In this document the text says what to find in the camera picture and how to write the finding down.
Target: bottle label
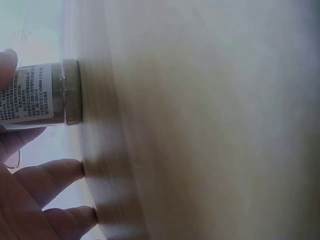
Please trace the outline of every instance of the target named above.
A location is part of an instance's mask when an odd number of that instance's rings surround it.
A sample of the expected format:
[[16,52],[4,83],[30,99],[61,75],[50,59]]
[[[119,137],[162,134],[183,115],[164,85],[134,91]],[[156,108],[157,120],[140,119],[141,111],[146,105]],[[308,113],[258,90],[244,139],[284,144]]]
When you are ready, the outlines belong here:
[[0,91],[0,125],[53,116],[52,65],[17,68],[10,84]]

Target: wooden surface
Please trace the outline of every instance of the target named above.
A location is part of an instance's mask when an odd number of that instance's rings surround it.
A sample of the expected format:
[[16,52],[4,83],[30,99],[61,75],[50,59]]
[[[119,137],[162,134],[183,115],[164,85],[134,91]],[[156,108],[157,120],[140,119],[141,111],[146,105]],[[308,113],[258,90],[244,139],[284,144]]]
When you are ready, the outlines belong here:
[[147,238],[143,215],[153,240],[320,235],[316,4],[72,2],[80,140],[107,238]]

